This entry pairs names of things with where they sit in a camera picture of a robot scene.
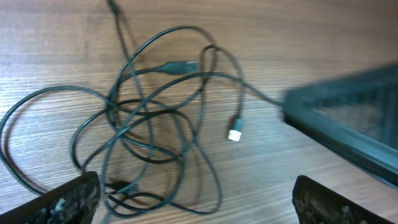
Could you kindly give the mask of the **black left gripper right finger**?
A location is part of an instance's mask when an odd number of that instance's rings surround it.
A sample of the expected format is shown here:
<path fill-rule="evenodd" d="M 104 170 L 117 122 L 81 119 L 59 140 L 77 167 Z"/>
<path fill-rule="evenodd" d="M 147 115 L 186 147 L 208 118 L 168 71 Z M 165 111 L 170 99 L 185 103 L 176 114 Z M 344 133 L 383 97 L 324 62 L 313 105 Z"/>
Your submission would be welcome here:
<path fill-rule="evenodd" d="M 393 224 L 305 175 L 296 179 L 292 203 L 300 224 Z"/>

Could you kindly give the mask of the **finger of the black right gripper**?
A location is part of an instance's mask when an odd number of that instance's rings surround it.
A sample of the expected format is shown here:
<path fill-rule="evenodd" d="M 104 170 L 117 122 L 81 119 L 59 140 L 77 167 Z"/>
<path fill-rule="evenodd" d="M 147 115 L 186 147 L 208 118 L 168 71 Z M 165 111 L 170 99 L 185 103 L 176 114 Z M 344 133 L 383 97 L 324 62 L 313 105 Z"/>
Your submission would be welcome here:
<path fill-rule="evenodd" d="M 284 121 L 397 188 L 397 64 L 289 90 Z"/>

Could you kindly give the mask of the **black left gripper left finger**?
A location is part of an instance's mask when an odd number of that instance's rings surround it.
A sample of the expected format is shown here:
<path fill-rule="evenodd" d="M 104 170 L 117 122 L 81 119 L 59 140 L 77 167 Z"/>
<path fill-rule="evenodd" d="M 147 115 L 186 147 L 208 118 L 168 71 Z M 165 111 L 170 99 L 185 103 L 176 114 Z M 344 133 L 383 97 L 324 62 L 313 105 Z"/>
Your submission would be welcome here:
<path fill-rule="evenodd" d="M 1 215 L 1 224 L 90 224 L 101 198 L 96 172 L 87 172 Z"/>

